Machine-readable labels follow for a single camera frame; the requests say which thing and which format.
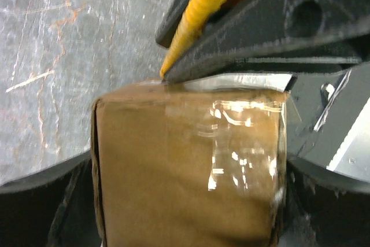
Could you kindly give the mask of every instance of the hole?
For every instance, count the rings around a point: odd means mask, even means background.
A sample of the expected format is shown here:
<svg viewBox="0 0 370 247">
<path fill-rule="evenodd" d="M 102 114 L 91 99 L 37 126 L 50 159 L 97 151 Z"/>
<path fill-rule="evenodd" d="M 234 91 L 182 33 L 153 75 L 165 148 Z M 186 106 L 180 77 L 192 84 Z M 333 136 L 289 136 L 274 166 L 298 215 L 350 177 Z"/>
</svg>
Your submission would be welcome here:
<svg viewBox="0 0 370 247">
<path fill-rule="evenodd" d="M 312 37 L 317 34 L 323 21 L 323 11 L 314 0 L 308 0 L 294 8 L 288 19 L 287 33 L 292 37 Z"/>
</svg>

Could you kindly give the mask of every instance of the brown cardboard box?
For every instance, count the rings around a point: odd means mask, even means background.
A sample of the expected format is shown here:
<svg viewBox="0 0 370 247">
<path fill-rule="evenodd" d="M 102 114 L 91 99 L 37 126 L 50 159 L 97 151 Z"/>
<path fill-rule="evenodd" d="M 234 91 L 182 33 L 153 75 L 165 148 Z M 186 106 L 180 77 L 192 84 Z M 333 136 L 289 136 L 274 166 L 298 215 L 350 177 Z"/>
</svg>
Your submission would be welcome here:
<svg viewBox="0 0 370 247">
<path fill-rule="evenodd" d="M 285 99 L 145 82 L 97 100 L 92 174 L 104 246 L 275 246 Z"/>
</svg>

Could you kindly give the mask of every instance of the gray marble surface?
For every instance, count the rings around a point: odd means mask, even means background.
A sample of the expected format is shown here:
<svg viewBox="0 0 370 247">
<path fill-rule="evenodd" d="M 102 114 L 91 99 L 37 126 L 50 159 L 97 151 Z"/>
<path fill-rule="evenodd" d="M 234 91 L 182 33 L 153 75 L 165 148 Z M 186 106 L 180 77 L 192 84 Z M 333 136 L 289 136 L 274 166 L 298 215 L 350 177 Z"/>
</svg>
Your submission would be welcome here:
<svg viewBox="0 0 370 247">
<path fill-rule="evenodd" d="M 90 147 L 91 104 L 157 77 L 171 0 L 0 0 L 0 185 Z"/>
</svg>

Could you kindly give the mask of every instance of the yellow handle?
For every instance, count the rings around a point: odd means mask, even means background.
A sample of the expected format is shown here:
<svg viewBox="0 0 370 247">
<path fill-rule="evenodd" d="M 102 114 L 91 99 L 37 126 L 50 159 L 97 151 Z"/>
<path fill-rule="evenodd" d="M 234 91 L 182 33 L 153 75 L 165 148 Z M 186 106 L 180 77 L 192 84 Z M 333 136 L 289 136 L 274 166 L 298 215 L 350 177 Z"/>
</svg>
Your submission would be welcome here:
<svg viewBox="0 0 370 247">
<path fill-rule="evenodd" d="M 163 62 L 160 75 L 163 78 L 172 64 L 200 36 L 208 17 L 220 9 L 226 0 L 190 0 L 182 15 L 175 36 Z"/>
</svg>

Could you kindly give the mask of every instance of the black metal bracket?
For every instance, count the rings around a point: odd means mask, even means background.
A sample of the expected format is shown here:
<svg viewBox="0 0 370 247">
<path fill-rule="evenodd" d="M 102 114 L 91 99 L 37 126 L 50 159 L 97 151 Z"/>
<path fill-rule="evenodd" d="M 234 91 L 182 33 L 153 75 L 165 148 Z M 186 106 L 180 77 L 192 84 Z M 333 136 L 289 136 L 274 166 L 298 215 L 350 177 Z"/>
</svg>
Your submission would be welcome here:
<svg viewBox="0 0 370 247">
<path fill-rule="evenodd" d="M 338 154 L 350 130 L 358 121 L 360 113 L 370 101 L 369 76 L 368 62 L 332 74 L 297 75 L 291 89 L 291 98 L 302 121 L 289 123 L 288 120 L 287 124 L 288 158 L 293 164 L 300 168 L 306 161 L 308 162 L 306 166 L 314 164 L 323 170 L 330 169 L 327 175 L 329 172 L 333 174 L 334 171 L 344 175 L 341 177 L 343 180 L 348 176 L 357 179 L 358 182 L 362 181 L 363 184 L 369 182 L 370 157 L 366 142 L 357 143 L 355 151 L 347 149 Z M 325 94 L 325 87 L 328 85 L 335 89 L 330 99 Z M 357 130 L 356 136 L 361 132 L 364 130 Z M 358 139 L 354 137 L 352 140 L 351 143 Z M 331 169 L 331 162 L 335 159 L 338 166 Z M 301 170 L 315 179 L 315 173 L 307 172 L 306 166 Z M 323 185 L 334 186 L 330 179 L 320 179 Z M 348 181 L 342 183 L 338 180 L 339 185 L 335 186 L 349 191 L 360 190 L 368 193 L 370 190 L 369 183 L 367 187 L 362 185 L 361 188 L 354 188 L 348 187 L 353 185 Z"/>
<path fill-rule="evenodd" d="M 175 2 L 157 31 L 157 41 L 166 47 L 188 0 Z M 305 62 L 293 65 L 282 59 L 264 64 L 258 60 L 261 65 L 256 65 L 256 60 L 249 62 L 250 57 L 354 57 L 363 61 L 370 50 L 369 33 L 370 0 L 244 0 L 175 62 L 165 80 L 198 79 L 235 64 L 243 71 L 305 71 L 301 69 Z M 343 60 L 336 64 L 343 64 L 341 69 L 348 67 Z M 325 67 L 323 71 L 336 70 Z"/>
</svg>

